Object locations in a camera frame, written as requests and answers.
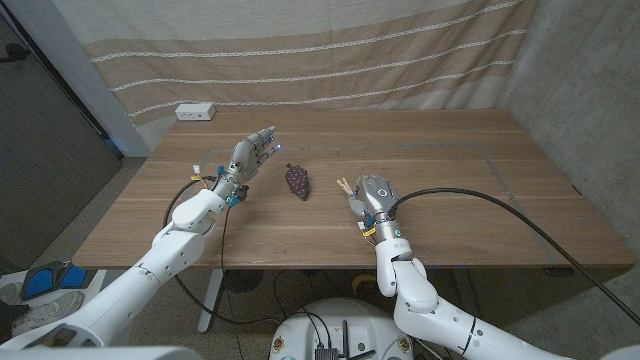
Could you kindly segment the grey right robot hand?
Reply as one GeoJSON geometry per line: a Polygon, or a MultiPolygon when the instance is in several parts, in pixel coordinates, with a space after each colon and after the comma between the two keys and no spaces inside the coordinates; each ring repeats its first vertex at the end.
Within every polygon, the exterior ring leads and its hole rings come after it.
{"type": "Polygon", "coordinates": [[[359,176],[354,193],[348,197],[351,211],[366,227],[393,220],[389,212],[398,200],[396,187],[389,180],[375,174],[359,176]]]}

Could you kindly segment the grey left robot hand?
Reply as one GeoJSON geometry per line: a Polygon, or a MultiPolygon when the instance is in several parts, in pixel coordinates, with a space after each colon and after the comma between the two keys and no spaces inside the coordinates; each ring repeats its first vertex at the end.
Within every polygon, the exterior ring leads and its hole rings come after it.
{"type": "Polygon", "coordinates": [[[226,200],[246,185],[258,173],[260,166],[281,148],[279,144],[271,146],[275,132],[276,127],[270,126],[238,142],[213,192],[226,200]]]}

